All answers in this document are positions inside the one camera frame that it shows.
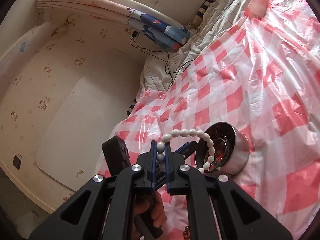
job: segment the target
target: red and white tablecloth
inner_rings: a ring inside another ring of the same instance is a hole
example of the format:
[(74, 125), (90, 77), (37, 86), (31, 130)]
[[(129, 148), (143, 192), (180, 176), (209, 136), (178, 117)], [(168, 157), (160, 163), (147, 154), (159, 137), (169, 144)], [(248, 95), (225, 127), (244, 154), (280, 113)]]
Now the red and white tablecloth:
[[(111, 136), (131, 163), (172, 129), (225, 121), (251, 155), (235, 181), (298, 239), (319, 210), (320, 24), (305, 0), (252, 0), (244, 17), (204, 49), (167, 93), (139, 94)], [(176, 150), (191, 138), (174, 138)], [(186, 163), (195, 166), (193, 156)], [(109, 176), (105, 161), (100, 174)], [(182, 240), (185, 196), (162, 194), (164, 239)]]

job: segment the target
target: hand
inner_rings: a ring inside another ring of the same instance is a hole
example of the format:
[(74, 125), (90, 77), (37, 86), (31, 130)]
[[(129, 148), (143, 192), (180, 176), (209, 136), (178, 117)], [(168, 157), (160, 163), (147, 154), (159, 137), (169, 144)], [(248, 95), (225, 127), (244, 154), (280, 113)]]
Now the hand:
[(153, 219), (153, 226), (159, 228), (160, 226), (164, 226), (167, 221), (167, 216), (164, 213), (162, 198), (159, 192), (155, 192), (154, 199), (155, 206), (151, 211), (151, 218)]
[[(146, 212), (149, 208), (150, 204), (147, 200), (144, 200), (138, 204), (135, 204), (134, 206), (134, 217), (136, 215), (140, 215), (144, 212)], [(140, 231), (137, 229), (136, 225), (132, 223), (132, 234), (131, 234), (131, 240), (139, 240), (142, 237), (142, 234)]]

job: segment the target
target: round metal container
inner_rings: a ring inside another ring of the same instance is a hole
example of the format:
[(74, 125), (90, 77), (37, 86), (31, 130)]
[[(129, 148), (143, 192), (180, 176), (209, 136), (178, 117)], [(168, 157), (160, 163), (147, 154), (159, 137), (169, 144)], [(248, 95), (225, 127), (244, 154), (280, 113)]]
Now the round metal container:
[[(210, 135), (216, 150), (215, 162), (205, 172), (222, 171), (235, 176), (242, 171), (249, 159), (249, 143), (246, 136), (227, 122), (215, 123), (205, 132)], [(207, 143), (201, 138), (195, 154), (197, 168), (202, 168), (207, 161), (208, 149)]]

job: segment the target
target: silver screw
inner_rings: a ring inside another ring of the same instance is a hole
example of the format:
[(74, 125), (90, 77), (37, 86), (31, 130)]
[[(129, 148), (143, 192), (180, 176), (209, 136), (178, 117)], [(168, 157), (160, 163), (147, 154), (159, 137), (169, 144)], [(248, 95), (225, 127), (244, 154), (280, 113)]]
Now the silver screw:
[(132, 165), (131, 169), (133, 171), (140, 171), (142, 169), (142, 167), (139, 164), (134, 164), (134, 165)]
[(103, 181), (103, 176), (102, 175), (95, 175), (93, 177), (93, 181), (94, 182), (101, 182), (101, 181)]
[(221, 174), (219, 175), (218, 180), (220, 180), (221, 182), (227, 182), (229, 178), (227, 175)]
[(187, 165), (187, 164), (182, 164), (182, 165), (180, 166), (180, 170), (182, 170), (182, 171), (188, 171), (188, 170), (190, 170), (190, 166)]

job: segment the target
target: curtain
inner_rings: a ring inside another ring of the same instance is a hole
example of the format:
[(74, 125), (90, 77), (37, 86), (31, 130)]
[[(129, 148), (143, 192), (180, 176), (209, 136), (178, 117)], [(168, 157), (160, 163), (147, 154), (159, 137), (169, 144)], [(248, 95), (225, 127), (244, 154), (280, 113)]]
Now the curtain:
[(112, 0), (36, 0), (36, 7), (60, 8), (90, 15), (96, 19), (103, 18), (128, 24), (144, 33), (163, 49), (177, 50), (186, 44), (190, 32), (178, 22), (132, 0), (116, 1), (120, 3)]

